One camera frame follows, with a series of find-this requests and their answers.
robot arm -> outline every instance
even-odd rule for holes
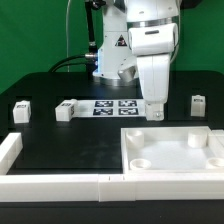
[[[129,45],[134,57],[119,68],[124,81],[134,77],[137,68],[147,120],[163,120],[167,102],[170,57],[178,44],[179,0],[126,0]]]

white plastic object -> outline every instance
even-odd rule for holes
[[[30,101],[17,102],[13,109],[14,123],[29,123],[31,116]]]
[[[127,22],[171,18],[179,14],[176,0],[126,0]]]
[[[99,175],[99,201],[135,201],[135,177]]]
[[[178,42],[175,23],[129,29],[129,42],[133,55],[170,53]]]
[[[204,148],[208,133],[204,129],[191,129],[188,132],[188,145],[192,148]]]
[[[135,171],[148,170],[151,162],[147,159],[133,159],[130,162],[130,169]]]
[[[164,119],[163,104],[145,104],[145,115],[147,121],[161,121]]]
[[[168,98],[170,55],[137,57],[143,99],[147,104],[164,104]]]
[[[192,117],[204,117],[205,116],[205,96],[192,96],[191,100],[191,116]]]
[[[21,133],[10,133],[6,137],[0,145],[0,175],[5,175],[9,171],[22,148]]]
[[[206,161],[206,169],[224,169],[224,158],[210,158]]]
[[[57,121],[70,121],[77,111],[78,101],[75,99],[64,100],[59,106],[55,108]]]
[[[93,76],[113,83],[113,80],[120,80],[118,68],[132,53],[128,42],[126,14],[114,6],[114,0],[107,0],[106,3],[102,7],[104,40],[98,51],[98,68]]]
[[[127,146],[131,149],[144,147],[144,133],[136,129],[129,129],[126,132]]]

green wall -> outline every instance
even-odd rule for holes
[[[0,93],[24,75],[47,71],[66,57],[65,15],[68,0],[1,0]],[[73,0],[70,54],[88,50],[84,0]],[[173,70],[224,72],[223,0],[203,0],[182,11],[181,47]],[[97,42],[102,42],[100,12],[94,12]]]

